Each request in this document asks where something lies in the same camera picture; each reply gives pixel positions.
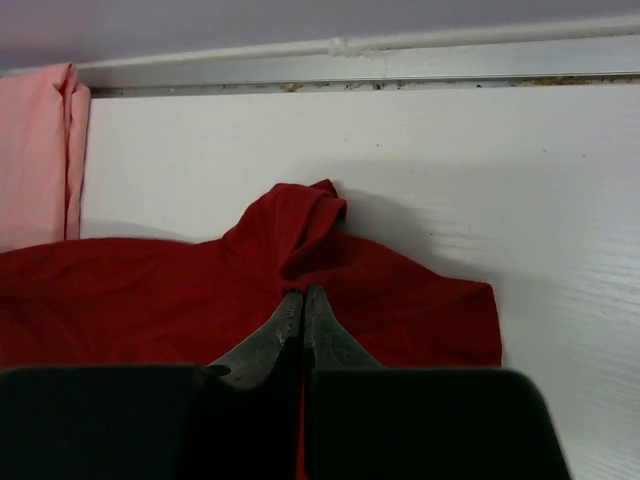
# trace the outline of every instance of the pink cloth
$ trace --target pink cloth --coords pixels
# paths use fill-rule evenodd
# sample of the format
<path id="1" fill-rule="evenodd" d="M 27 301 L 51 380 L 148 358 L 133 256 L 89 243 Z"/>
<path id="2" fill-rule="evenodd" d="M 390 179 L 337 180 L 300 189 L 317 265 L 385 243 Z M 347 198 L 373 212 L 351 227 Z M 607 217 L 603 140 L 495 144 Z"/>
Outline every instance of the pink cloth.
<path id="1" fill-rule="evenodd" d="M 0 79 L 0 252 L 78 238 L 89 100 L 69 64 Z"/>

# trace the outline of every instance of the pink towel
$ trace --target pink towel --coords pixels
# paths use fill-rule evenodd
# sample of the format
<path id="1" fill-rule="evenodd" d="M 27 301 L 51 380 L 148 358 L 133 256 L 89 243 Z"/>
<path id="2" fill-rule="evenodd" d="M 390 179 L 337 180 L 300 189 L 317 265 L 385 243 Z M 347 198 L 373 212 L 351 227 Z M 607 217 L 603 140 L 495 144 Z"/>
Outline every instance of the pink towel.
<path id="1" fill-rule="evenodd" d="M 0 79 L 0 252 L 78 238 L 89 99 L 69 64 Z"/>

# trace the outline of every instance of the wood grain texture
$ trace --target wood grain texture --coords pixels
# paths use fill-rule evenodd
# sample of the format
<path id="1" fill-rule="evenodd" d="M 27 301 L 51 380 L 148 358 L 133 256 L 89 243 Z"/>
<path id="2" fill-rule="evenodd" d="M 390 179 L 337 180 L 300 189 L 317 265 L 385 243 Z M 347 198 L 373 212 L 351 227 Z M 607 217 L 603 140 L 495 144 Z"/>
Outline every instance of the wood grain texture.
<path id="1" fill-rule="evenodd" d="M 205 239 L 328 177 L 348 229 L 491 283 L 576 478 L 640 477 L 635 85 L 96 100 L 83 235 Z"/>

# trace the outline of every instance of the white wall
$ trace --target white wall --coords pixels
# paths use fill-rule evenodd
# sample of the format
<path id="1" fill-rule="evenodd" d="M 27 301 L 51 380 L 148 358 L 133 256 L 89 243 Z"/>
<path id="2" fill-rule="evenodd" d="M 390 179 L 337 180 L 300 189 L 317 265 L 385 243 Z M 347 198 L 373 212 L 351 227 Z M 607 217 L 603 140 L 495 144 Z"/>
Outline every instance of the white wall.
<path id="1" fill-rule="evenodd" d="M 4 0 L 0 72 L 337 36 L 548 30 L 567 20 L 584 22 L 588 34 L 609 17 L 638 14 L 635 0 Z"/>
<path id="2" fill-rule="evenodd" d="M 94 100 L 83 235 L 214 238 L 329 177 L 348 225 L 490 282 L 575 477 L 640 475 L 635 85 Z"/>

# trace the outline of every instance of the red fabric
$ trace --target red fabric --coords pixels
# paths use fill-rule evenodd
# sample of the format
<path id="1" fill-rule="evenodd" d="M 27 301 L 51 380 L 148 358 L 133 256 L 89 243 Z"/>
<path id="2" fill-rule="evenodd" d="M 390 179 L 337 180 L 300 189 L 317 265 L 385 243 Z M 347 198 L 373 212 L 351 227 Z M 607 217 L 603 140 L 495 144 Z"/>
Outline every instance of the red fabric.
<path id="1" fill-rule="evenodd" d="M 345 212 L 328 180 L 280 184 L 220 240 L 107 238 L 0 254 L 0 365 L 207 364 L 269 318 L 283 292 L 311 284 L 386 365 L 500 365 L 489 285 L 333 230 Z"/>

